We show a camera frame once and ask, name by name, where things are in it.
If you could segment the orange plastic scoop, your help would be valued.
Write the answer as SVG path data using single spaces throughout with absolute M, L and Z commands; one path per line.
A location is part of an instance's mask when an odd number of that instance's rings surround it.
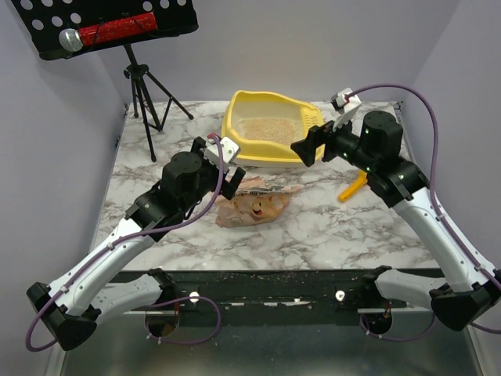
M 342 191 L 337 199 L 340 202 L 346 202 L 356 193 L 358 193 L 367 184 L 367 175 L 365 172 L 360 172 L 357 179 L 344 191 Z

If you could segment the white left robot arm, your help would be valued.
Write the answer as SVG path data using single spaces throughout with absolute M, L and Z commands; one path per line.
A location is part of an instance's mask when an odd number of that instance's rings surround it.
M 175 283 L 161 268 L 137 279 L 110 287 L 108 284 L 134 258 L 173 230 L 203 218 L 218 197 L 233 198 L 245 172 L 238 168 L 225 177 L 240 147 L 215 133 L 198 137 L 189 151 L 176 153 L 163 167 L 160 180 L 137 197 L 110 235 L 75 267 L 49 284 L 36 282 L 27 290 L 36 317 L 30 324 L 25 346 L 35 353 L 45 350 L 31 342 L 38 322 L 53 340 L 71 351 L 86 342 L 96 328 L 133 309 L 166 309 L 182 300 Z

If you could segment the pink cat litter bag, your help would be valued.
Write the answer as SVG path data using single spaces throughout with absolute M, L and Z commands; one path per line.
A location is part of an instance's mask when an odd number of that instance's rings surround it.
M 302 185 L 268 184 L 261 176 L 243 179 L 232 199 L 217 199 L 215 223 L 222 228 L 255 226 L 278 219 Z

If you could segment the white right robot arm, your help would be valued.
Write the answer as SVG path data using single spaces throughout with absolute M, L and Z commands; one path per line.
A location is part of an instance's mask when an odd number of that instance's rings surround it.
M 430 278 L 380 266 L 363 277 L 362 307 L 400 300 L 429 309 L 447 328 L 461 331 L 499 301 L 500 272 L 461 251 L 460 241 L 447 230 L 452 224 L 433 206 L 427 177 L 401 156 L 402 135 L 392 114 L 376 110 L 364 116 L 360 136 L 351 123 L 337 127 L 329 121 L 310 128 L 290 148 L 306 166 L 315 163 L 322 146 L 323 161 L 340 157 L 365 171 L 371 191 L 405 220 L 442 270 L 441 278 Z

